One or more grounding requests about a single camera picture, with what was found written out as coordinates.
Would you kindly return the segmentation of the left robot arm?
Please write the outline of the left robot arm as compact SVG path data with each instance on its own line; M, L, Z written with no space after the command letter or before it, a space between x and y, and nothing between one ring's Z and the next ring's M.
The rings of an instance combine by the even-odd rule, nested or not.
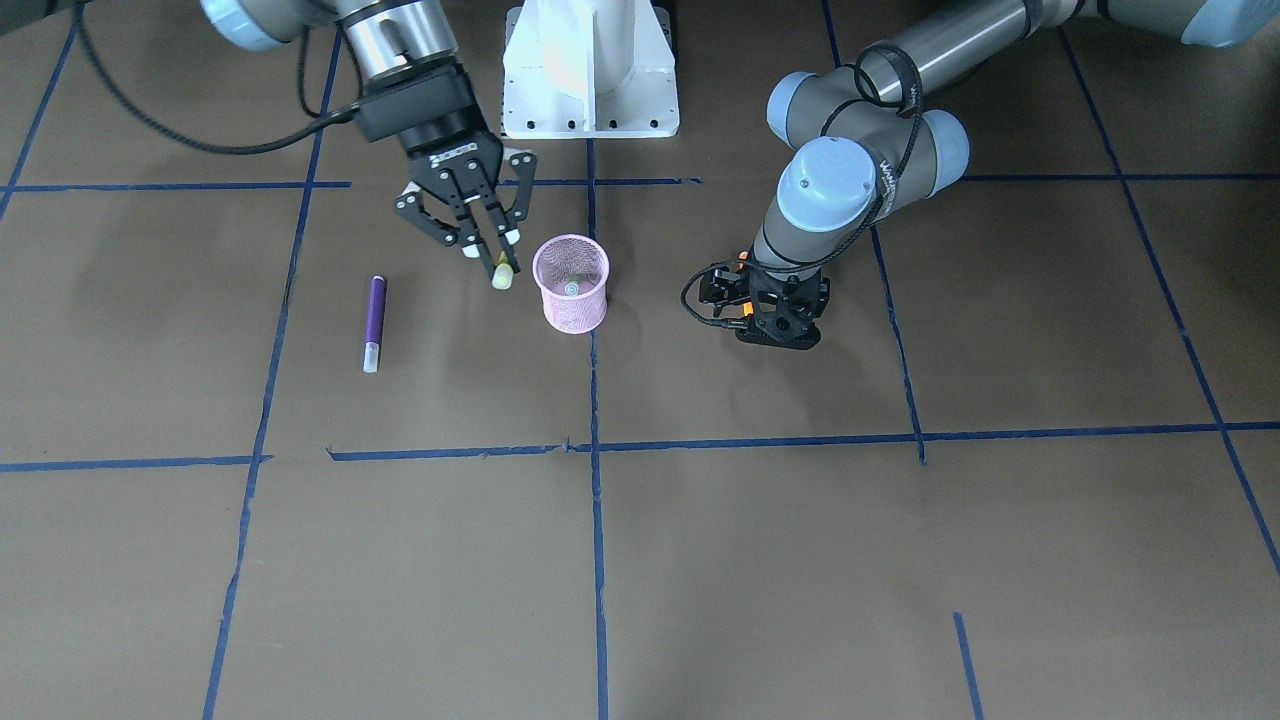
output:
M895 211L968 169L960 120L927 100L1006 47L1079 15L1187 45L1231 47L1277 15L1275 1L951 1L819 76L795 72L765 119L794 151L751 246L695 273L682 307L703 325L780 347L817 341L826 265Z

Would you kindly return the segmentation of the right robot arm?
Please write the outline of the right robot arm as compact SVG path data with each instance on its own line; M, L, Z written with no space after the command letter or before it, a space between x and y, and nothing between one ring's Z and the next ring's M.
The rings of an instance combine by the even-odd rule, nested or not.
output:
M253 51L335 26L365 83L355 124L366 140L394 137L410 161L397 213L428 237L518 272L515 245L529 217L535 154L508 150L483 115L438 1L205 1L210 23Z

